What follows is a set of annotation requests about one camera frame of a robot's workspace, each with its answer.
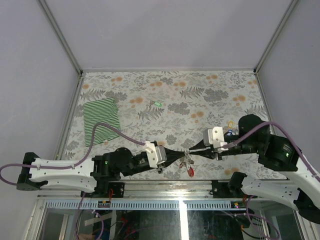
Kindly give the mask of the green striped cloth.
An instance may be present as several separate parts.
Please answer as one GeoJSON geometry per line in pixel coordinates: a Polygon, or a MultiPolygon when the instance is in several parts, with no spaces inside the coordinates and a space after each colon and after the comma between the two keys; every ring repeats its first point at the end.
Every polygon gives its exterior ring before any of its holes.
{"type": "MultiPolygon", "coordinates": [[[[93,128],[97,123],[108,124],[118,131],[121,129],[118,111],[119,109],[114,98],[105,98],[101,100],[86,102],[83,105],[86,147],[89,147],[91,145],[93,128]]],[[[109,142],[118,137],[119,134],[109,129],[108,127],[97,126],[94,133],[93,145],[109,142]]]]}

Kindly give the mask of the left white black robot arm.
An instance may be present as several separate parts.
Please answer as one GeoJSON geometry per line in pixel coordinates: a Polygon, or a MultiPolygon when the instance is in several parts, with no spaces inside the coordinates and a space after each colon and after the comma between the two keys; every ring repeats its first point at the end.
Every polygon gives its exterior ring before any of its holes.
{"type": "Polygon", "coordinates": [[[84,161],[47,160],[33,152],[25,154],[16,189],[37,191],[41,189],[73,189],[105,197],[110,190],[109,182],[149,170],[161,173],[178,159],[185,156],[163,146],[146,149],[133,155],[125,147],[84,161]]]}

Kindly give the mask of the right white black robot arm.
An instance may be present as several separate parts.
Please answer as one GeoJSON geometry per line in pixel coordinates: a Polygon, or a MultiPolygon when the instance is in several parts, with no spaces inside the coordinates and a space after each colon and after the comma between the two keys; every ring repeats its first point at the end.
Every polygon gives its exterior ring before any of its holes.
{"type": "Polygon", "coordinates": [[[234,172],[227,184],[233,197],[257,196],[297,211],[310,222],[320,222],[320,174],[311,166],[292,138],[274,135],[272,122],[254,114],[241,117],[238,134],[224,133],[222,127],[208,128],[203,139],[191,147],[191,155],[221,160],[223,156],[257,154],[258,163],[279,172],[295,187],[286,187],[234,172]]]}

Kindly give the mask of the aluminium front rail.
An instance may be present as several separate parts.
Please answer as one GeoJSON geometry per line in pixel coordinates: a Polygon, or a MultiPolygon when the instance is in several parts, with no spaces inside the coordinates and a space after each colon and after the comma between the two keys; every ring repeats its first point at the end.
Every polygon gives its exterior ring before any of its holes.
{"type": "Polygon", "coordinates": [[[243,210],[248,199],[229,192],[226,180],[124,180],[110,183],[112,196],[81,198],[78,191],[44,191],[42,208],[75,210],[243,210]]]}

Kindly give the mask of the green key tag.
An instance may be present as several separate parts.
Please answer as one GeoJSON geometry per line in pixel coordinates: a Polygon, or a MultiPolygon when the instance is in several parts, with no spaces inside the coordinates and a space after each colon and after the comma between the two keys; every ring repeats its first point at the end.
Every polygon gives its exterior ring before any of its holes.
{"type": "Polygon", "coordinates": [[[162,107],[162,103],[159,101],[151,101],[150,104],[155,105],[156,107],[162,107]]]}

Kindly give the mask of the yellow key tag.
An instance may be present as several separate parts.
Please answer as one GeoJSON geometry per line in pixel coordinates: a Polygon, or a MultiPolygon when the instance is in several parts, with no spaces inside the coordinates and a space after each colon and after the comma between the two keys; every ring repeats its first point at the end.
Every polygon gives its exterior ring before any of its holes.
{"type": "Polygon", "coordinates": [[[234,122],[233,121],[229,121],[228,122],[228,128],[232,129],[234,127],[234,122]]]}

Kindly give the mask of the grey red key ring holder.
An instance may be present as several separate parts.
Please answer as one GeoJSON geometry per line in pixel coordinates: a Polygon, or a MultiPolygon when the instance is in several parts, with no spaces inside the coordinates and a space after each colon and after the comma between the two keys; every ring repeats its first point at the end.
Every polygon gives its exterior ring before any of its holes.
{"type": "Polygon", "coordinates": [[[179,159],[179,168],[186,169],[186,172],[190,178],[195,176],[195,170],[193,168],[194,161],[191,158],[191,155],[188,152],[185,152],[184,155],[179,159]]]}

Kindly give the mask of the blue key tag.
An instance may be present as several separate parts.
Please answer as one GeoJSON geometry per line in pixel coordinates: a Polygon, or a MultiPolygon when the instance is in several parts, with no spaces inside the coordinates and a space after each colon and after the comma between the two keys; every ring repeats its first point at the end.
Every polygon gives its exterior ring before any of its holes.
{"type": "Polygon", "coordinates": [[[226,135],[227,136],[232,136],[233,135],[233,131],[231,129],[229,129],[227,132],[226,132],[226,135]]]}

